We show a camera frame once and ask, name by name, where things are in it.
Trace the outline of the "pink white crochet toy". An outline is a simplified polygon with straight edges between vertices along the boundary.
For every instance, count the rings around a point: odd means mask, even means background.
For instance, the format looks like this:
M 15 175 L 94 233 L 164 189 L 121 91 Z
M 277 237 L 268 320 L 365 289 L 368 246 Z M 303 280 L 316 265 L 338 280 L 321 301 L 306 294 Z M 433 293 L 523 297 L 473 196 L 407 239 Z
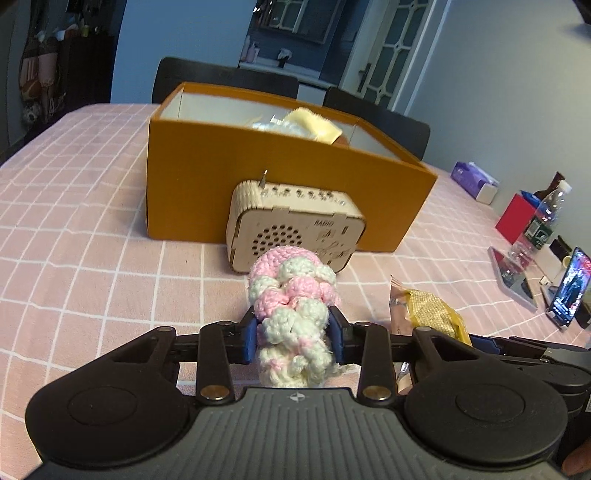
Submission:
M 339 304 L 335 271 L 315 253 L 274 247 L 249 272 L 263 386 L 318 388 L 342 373 L 329 347 L 329 308 Z

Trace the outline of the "yellow snack packet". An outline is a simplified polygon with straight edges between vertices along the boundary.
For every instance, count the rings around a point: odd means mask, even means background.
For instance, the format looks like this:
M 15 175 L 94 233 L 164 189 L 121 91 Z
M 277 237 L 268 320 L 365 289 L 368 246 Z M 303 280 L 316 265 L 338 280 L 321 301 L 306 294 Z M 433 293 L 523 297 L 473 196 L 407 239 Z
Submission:
M 444 300 L 427 291 L 406 287 L 391 277 L 391 332 L 410 336 L 418 327 L 430 327 L 471 346 L 462 316 Z

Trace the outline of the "yellow cloth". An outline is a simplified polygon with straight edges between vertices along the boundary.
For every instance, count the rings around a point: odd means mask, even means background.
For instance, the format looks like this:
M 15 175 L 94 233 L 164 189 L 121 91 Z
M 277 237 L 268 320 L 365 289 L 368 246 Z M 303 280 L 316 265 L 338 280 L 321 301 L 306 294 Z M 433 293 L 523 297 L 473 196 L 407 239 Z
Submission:
M 283 117 L 283 121 L 300 126 L 311 134 L 315 141 L 335 144 L 342 137 L 342 129 L 331 120 L 312 112 L 308 108 L 298 107 Z

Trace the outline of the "clear bag with white ribbon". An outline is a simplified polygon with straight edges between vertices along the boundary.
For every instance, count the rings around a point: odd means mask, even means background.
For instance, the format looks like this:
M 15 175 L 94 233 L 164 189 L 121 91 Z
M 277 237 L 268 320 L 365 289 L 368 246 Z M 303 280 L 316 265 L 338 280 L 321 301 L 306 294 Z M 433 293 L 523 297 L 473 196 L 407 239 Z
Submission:
M 287 136 L 297 136 L 300 134 L 297 126 L 294 126 L 290 121 L 283 120 L 273 116 L 270 119 L 263 119 L 263 117 L 249 120 L 246 126 L 256 131 L 262 131 L 267 133 L 276 133 Z

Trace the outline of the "wooden radio box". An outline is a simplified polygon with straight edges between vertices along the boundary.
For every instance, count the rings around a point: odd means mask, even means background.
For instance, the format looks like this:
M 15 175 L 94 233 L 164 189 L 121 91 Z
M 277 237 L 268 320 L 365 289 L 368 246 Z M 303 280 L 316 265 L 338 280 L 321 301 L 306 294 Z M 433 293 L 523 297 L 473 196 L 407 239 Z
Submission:
M 267 251 L 298 247 L 339 272 L 365 230 L 365 217 L 344 192 L 245 180 L 231 196 L 225 233 L 228 263 L 246 273 Z

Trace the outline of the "smartphone on stand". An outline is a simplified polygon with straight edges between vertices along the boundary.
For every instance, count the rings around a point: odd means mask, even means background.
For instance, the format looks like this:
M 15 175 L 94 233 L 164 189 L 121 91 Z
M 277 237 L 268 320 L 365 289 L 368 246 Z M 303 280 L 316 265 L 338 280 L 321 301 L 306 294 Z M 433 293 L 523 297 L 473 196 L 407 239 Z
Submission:
M 567 328 L 574 320 L 590 284 L 590 257 L 576 247 L 558 286 L 541 287 L 546 304 L 545 313 L 560 329 Z

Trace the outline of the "silver tablet on table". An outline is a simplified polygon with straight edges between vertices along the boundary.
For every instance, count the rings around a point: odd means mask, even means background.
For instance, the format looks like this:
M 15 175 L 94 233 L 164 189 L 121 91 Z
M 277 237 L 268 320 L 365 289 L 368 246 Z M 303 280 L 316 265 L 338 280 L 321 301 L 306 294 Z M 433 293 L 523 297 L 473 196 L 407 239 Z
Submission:
M 522 267 L 494 247 L 488 248 L 488 254 L 499 289 L 524 308 L 535 312 L 538 305 Z

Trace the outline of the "clear plastic water bottle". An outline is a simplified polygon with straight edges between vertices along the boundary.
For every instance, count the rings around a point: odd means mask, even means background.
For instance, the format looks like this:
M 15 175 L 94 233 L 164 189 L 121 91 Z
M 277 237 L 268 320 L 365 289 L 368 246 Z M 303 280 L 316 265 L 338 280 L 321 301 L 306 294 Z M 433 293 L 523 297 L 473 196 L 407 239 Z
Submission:
M 526 269 L 537 253 L 553 235 L 566 196 L 572 187 L 566 180 L 560 180 L 538 205 L 534 215 L 508 252 L 509 257 L 522 269 Z

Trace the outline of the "pink checked tablecloth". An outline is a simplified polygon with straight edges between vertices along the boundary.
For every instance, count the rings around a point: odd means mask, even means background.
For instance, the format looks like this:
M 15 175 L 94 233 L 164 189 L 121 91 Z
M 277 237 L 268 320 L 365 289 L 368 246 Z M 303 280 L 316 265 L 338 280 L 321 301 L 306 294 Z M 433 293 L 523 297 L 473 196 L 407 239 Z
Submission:
M 149 105 L 63 117 L 1 169 L 1 475 L 39 462 L 24 424 L 44 384 L 160 325 L 179 333 L 242 318 L 245 277 L 221 245 L 162 242 L 143 212 Z M 588 347 L 503 294 L 489 260 L 505 249 L 495 212 L 441 176 L 394 253 L 354 255 L 339 273 L 351 321 L 389 322 L 390 282 L 430 291 L 480 335 Z

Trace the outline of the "orange storage box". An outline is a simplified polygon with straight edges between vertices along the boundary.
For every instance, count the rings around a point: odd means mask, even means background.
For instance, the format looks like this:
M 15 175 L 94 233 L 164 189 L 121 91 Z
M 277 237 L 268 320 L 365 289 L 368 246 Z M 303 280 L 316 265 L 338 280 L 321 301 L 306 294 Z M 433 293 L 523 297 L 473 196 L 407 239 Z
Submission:
M 367 121 L 312 112 L 342 128 L 344 144 L 253 129 L 301 102 L 226 86 L 182 83 L 149 120 L 145 223 L 155 240 L 221 244 L 235 186 L 244 180 L 345 192 L 366 218 L 362 251 L 393 252 L 437 176 Z

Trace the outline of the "right black chair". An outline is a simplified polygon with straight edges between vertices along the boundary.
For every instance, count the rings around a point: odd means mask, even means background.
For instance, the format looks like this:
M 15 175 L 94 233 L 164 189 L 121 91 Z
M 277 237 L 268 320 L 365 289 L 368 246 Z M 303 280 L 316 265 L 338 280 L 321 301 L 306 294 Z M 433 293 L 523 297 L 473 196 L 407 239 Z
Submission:
M 369 122 L 419 160 L 424 158 L 431 135 L 428 124 L 370 103 L 336 87 L 329 87 L 322 104 Z

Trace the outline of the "black chair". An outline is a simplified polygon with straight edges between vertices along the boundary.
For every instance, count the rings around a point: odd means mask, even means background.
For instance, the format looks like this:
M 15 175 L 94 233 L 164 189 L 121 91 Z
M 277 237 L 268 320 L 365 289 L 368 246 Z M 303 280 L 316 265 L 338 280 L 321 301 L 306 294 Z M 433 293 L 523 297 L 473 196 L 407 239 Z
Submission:
M 183 82 L 249 89 L 293 99 L 297 98 L 300 85 L 293 76 L 165 57 L 158 64 L 151 102 L 161 104 Z
M 322 104 L 369 122 L 419 160 L 424 158 L 431 135 L 428 124 L 370 103 L 336 87 L 329 87 Z

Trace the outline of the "dark wine bottle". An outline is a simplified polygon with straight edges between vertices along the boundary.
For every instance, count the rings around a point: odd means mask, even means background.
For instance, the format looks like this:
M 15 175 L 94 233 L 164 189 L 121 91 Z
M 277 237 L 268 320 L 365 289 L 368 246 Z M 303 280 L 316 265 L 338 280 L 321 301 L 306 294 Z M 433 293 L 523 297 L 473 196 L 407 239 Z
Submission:
M 549 186 L 546 189 L 536 191 L 534 196 L 539 200 L 544 200 L 551 192 L 557 189 L 560 182 L 564 179 L 565 177 L 560 172 L 556 172 Z

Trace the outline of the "white vanity cabinet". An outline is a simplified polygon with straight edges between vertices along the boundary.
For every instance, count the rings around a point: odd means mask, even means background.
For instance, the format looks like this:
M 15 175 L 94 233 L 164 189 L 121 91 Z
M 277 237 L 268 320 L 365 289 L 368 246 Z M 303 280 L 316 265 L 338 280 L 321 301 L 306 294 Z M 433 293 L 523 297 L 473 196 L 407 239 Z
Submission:
M 339 87 L 342 83 L 341 77 L 338 77 L 335 81 L 329 81 L 328 76 L 322 74 L 321 71 L 298 66 L 291 62 L 291 58 L 288 58 L 286 62 L 281 64 L 280 60 L 263 57 L 260 55 L 259 43 L 252 40 L 251 35 L 245 37 L 238 67 L 249 71 L 294 77 L 301 85 L 317 90 L 328 90 L 329 87 Z

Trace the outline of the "left black chair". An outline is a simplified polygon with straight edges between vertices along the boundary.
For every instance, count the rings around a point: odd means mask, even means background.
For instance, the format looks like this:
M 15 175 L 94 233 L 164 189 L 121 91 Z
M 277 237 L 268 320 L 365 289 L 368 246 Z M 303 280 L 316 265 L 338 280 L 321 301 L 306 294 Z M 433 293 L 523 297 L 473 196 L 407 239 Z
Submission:
M 293 76 L 165 57 L 158 64 L 151 102 L 161 104 L 183 82 L 249 89 L 293 99 L 297 98 L 300 85 Z

